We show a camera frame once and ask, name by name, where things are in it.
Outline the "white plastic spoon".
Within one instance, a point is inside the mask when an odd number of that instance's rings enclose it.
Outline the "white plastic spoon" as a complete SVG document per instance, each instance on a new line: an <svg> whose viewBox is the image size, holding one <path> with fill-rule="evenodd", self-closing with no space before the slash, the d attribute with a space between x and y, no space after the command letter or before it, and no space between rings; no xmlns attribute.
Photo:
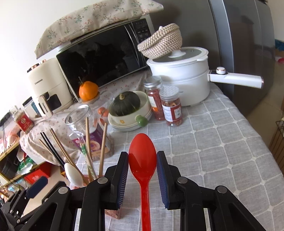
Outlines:
<svg viewBox="0 0 284 231"><path fill-rule="evenodd" d="M65 163L64 170L71 184L79 188L84 186L84 181L81 174L73 165L71 165L70 163Z"/></svg>

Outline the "wooden chopstick long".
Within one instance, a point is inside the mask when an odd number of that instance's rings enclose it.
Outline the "wooden chopstick long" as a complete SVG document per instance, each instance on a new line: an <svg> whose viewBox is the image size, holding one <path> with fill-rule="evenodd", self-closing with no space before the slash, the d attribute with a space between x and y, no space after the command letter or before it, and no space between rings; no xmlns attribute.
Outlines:
<svg viewBox="0 0 284 231"><path fill-rule="evenodd" d="M59 138L57 137L56 133L54 132L54 130L51 128L50 132L53 136L53 138L56 140L59 148L61 149L62 153L64 154L64 156L66 157L66 159L68 160L68 163L71 164L73 166L73 168L76 169L77 173L81 176L83 182L88 185L89 181L85 178L85 176L81 173L81 171L78 169L78 167L75 165L74 161L72 160L72 158L69 156L69 154L67 153L67 151L65 150L65 148L63 147L62 143L60 142Z"/></svg>

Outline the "black chopstick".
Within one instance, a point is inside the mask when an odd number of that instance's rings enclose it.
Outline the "black chopstick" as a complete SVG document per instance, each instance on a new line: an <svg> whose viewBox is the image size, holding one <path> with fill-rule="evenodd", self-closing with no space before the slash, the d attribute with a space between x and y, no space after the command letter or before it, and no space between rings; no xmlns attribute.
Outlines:
<svg viewBox="0 0 284 231"><path fill-rule="evenodd" d="M44 142L46 143L46 145L48 146L48 148L50 149L50 151L52 152L52 154L54 155L54 157L56 158L56 160L58 161L58 163L60 164L60 166L62 168L64 168L64 164L65 162L63 161L63 159L61 158L61 156L58 154L58 152L56 151L56 149L54 148L54 146L52 145L52 143L50 142L49 138L47 137L47 135L44 132L40 133L42 138L44 139Z"/></svg>

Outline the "red plastic spoon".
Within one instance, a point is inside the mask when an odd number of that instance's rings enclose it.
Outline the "red plastic spoon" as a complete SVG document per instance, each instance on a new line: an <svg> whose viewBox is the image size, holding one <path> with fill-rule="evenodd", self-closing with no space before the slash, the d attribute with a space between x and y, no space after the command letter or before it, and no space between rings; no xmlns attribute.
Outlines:
<svg viewBox="0 0 284 231"><path fill-rule="evenodd" d="M156 169L156 150L144 133L137 134L130 144L129 166L141 189L142 230L151 230L149 182Z"/></svg>

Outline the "wooden chopstick crossed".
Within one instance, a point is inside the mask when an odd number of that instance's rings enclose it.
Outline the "wooden chopstick crossed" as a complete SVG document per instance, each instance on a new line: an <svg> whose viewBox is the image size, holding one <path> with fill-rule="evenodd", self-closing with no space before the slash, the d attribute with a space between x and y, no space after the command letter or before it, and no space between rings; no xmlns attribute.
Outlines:
<svg viewBox="0 0 284 231"><path fill-rule="evenodd" d="M93 162L92 162L92 157L91 157L91 142L90 142L90 135L89 135L89 118L86 117L85 119L85 123L86 123L86 147L87 147L87 155L88 155L88 159L91 163L91 170L93 172L93 175L94 175L94 179L97 179L97 174L94 170L94 167L93 167Z"/></svg>

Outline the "bamboo chopsticks pair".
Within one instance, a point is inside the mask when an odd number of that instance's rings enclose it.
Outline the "bamboo chopsticks pair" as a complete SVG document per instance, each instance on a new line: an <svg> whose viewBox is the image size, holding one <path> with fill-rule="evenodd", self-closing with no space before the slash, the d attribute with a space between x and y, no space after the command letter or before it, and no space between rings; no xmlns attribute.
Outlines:
<svg viewBox="0 0 284 231"><path fill-rule="evenodd" d="M88 166L88 172L90 174L89 180L93 181L94 180L94 175L93 175L93 172L91 170L91 163L90 163L90 161L88 159L86 145L84 143L80 143L80 147L81 147L81 151L82 151L83 155L85 156L86 163L87 163L87 166Z"/></svg>

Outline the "red gift box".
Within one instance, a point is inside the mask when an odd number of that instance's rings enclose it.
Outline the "red gift box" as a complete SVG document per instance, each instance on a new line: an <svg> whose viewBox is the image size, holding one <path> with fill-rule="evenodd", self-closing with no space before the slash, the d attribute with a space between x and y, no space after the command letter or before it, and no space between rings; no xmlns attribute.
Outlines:
<svg viewBox="0 0 284 231"><path fill-rule="evenodd" d="M53 165L51 163L45 162L35 168L31 173L24 176L24 179L28 183L33 184L41 177L49 178L51 176L52 166Z"/></svg>

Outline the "wooden low shelf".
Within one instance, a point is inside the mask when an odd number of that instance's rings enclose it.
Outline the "wooden low shelf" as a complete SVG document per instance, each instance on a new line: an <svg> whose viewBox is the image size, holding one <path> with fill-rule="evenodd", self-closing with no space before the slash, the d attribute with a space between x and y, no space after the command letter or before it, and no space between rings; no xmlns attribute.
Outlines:
<svg viewBox="0 0 284 231"><path fill-rule="evenodd" d="M20 148L19 138L1 153L1 176L10 181L16 176L20 161L17 158L17 153Z"/></svg>

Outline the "floral cloth drape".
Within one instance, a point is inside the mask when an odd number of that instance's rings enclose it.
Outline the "floral cloth drape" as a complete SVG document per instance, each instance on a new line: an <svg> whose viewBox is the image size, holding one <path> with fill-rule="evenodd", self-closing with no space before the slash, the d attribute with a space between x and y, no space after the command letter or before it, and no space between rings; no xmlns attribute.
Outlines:
<svg viewBox="0 0 284 231"><path fill-rule="evenodd" d="M122 92L133 92L137 90L143 91L143 80L151 74L152 72L149 69L138 71L104 86L100 90L103 92L103 95L100 96L98 100L90 103L89 107L91 108L92 112L96 114L99 108L108 108L111 104L112 98L118 96ZM35 126L28 134L21 132L20 146L22 150L37 164L46 161L51 164L58 165L57 160L43 147L39 141L39 139L42 138L40 134L44 132L56 148L56 151L65 160L65 156L61 153L61 149L58 147L57 142L51 135L50 129L52 128L67 153L76 162L81 155L81 151L69 138L69 129L64 121L69 113L81 105L82 102L75 103L69 108L53 114L53 116L50 118L43 118L36 121Z"/></svg>

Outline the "red label snack jar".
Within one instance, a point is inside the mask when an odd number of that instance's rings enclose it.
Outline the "red label snack jar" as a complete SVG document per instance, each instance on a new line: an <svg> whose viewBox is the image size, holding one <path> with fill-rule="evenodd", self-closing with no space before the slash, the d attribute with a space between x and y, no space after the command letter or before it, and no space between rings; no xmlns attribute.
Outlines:
<svg viewBox="0 0 284 231"><path fill-rule="evenodd" d="M18 109L13 114L13 119L20 127L20 129L26 134L28 134L29 131L31 131L34 127L33 121L26 115L25 111L22 109Z"/></svg>

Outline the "grey checked tablecloth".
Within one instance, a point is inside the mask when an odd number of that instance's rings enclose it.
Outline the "grey checked tablecloth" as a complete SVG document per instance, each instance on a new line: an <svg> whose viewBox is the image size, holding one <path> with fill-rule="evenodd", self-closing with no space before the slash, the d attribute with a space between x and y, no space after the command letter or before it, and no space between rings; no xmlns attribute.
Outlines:
<svg viewBox="0 0 284 231"><path fill-rule="evenodd" d="M109 126L114 154L104 167L115 165L135 135L145 133L182 176L210 189L226 186L266 230L283 230L283 174L237 107L211 84L209 96L183 107L182 115L178 127L154 118L130 132Z"/></svg>

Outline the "clear jar purple label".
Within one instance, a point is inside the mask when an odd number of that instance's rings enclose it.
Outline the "clear jar purple label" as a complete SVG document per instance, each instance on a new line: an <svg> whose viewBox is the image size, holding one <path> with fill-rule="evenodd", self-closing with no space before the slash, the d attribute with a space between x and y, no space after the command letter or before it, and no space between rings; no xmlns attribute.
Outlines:
<svg viewBox="0 0 284 231"><path fill-rule="evenodd" d="M86 118L89 119L91 158L93 161L98 161L101 156L105 121L98 114L93 113L87 104L83 104L69 113L64 122L68 127L69 138L81 148L80 138L86 139Z"/></svg>

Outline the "clear container black lid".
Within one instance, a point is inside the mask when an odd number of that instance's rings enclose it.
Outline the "clear container black lid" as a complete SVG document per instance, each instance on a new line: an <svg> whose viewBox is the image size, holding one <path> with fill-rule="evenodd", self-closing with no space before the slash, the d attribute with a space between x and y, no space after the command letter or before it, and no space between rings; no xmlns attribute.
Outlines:
<svg viewBox="0 0 284 231"><path fill-rule="evenodd" d="M27 114L29 118L39 118L41 117L41 114L36 107L32 97L29 97L26 101L23 103L24 111Z"/></svg>

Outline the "dark green pumpkin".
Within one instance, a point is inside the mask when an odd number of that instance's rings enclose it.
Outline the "dark green pumpkin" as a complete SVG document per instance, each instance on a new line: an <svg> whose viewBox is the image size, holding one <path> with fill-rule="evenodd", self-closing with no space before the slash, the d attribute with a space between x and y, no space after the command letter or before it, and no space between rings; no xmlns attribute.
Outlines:
<svg viewBox="0 0 284 231"><path fill-rule="evenodd" d="M123 92L111 103L109 113L112 116L127 116L139 110L141 100L134 92Z"/></svg>

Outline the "white air fryer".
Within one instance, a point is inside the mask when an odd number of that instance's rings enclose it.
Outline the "white air fryer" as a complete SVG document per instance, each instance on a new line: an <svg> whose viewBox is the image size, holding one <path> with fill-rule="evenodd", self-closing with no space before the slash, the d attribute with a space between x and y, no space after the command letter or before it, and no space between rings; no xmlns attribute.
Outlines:
<svg viewBox="0 0 284 231"><path fill-rule="evenodd" d="M51 117L73 104L73 97L56 58L32 66L28 77L31 97L42 117Z"/></svg>

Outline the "spice jar white lid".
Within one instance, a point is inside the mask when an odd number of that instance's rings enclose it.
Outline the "spice jar white lid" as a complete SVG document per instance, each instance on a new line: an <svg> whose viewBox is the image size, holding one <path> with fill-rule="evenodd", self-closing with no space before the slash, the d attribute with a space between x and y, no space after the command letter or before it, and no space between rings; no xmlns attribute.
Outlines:
<svg viewBox="0 0 284 231"><path fill-rule="evenodd" d="M181 125L182 110L178 87L164 85L159 92L159 96L167 124L172 127Z"/></svg>

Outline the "orange tangerine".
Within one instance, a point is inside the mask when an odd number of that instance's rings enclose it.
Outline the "orange tangerine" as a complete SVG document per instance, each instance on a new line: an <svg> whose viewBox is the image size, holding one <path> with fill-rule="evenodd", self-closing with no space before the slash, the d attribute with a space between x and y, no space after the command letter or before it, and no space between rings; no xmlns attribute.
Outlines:
<svg viewBox="0 0 284 231"><path fill-rule="evenodd" d="M99 87L91 81L81 81L78 93L83 101L90 101L99 93Z"/></svg>

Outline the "spice jar silver lid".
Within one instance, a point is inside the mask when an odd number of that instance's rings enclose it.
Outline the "spice jar silver lid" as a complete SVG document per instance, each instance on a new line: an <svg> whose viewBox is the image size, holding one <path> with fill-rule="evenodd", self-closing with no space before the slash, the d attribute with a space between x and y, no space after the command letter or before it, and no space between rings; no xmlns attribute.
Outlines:
<svg viewBox="0 0 284 231"><path fill-rule="evenodd" d="M165 120L159 95L163 86L162 78L160 76L148 76L143 81L143 84L156 120Z"/></svg>

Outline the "white electric cooking pot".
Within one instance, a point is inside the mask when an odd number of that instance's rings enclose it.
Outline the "white electric cooking pot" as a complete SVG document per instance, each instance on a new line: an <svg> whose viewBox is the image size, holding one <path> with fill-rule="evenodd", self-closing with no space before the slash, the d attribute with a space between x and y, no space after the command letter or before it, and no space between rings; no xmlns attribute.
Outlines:
<svg viewBox="0 0 284 231"><path fill-rule="evenodd" d="M225 83L252 88L262 88L261 76L229 73L224 67L210 70L208 50L184 47L157 59L148 59L147 65L163 83L178 87L182 106L200 103L210 93L210 83Z"/></svg>

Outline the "black microwave oven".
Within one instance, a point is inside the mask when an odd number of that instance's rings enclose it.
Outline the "black microwave oven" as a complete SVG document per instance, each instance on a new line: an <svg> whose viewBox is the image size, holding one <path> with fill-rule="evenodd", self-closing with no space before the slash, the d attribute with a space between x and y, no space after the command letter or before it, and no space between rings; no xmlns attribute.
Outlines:
<svg viewBox="0 0 284 231"><path fill-rule="evenodd" d="M56 58L74 99L79 87L91 81L99 87L147 66L139 43L154 32L149 16L112 24L73 40Z"/></svg>

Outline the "floral cloth cover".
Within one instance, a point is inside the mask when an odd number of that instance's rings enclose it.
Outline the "floral cloth cover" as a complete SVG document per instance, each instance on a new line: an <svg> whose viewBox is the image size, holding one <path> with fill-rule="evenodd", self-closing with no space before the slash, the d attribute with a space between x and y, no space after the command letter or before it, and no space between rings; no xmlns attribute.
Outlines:
<svg viewBox="0 0 284 231"><path fill-rule="evenodd" d="M46 28L36 46L36 58L89 32L163 9L163 5L156 1L143 0L100 1L85 6L59 18Z"/></svg>

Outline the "grey refrigerator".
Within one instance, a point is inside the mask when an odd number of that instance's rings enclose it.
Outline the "grey refrigerator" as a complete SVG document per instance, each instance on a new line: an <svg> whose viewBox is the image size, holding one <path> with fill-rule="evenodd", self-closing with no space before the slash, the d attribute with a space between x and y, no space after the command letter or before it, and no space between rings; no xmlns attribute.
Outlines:
<svg viewBox="0 0 284 231"><path fill-rule="evenodd" d="M175 23L184 47L208 50L211 69L261 76L261 89L222 84L221 90L247 116L273 85L275 39L267 1L161 1L150 15L154 29Z"/></svg>

